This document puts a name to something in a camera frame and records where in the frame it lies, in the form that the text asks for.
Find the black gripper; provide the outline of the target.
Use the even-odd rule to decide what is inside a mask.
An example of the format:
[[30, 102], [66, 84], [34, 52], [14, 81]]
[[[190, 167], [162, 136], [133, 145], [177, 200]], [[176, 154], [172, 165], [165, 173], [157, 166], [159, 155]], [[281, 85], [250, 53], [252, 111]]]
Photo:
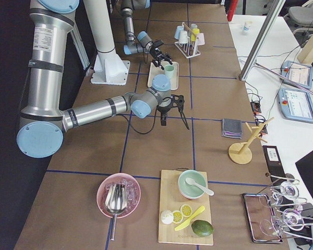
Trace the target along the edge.
[[[160, 123], [161, 126], [167, 125], [167, 112], [169, 112], [173, 108], [173, 101], [172, 100], [165, 100], [163, 101], [158, 107], [157, 110], [161, 113], [160, 114]], [[186, 116], [182, 109], [179, 109], [179, 114], [182, 122], [184, 123], [187, 130], [189, 130], [189, 125], [186, 119]]]
[[149, 54], [153, 57], [152, 63], [155, 67], [159, 67], [162, 70], [164, 70], [164, 67], [161, 64], [161, 61], [167, 61], [170, 65], [172, 65], [172, 59], [171, 56], [167, 53], [162, 53], [158, 47], [151, 47], [149, 49]]

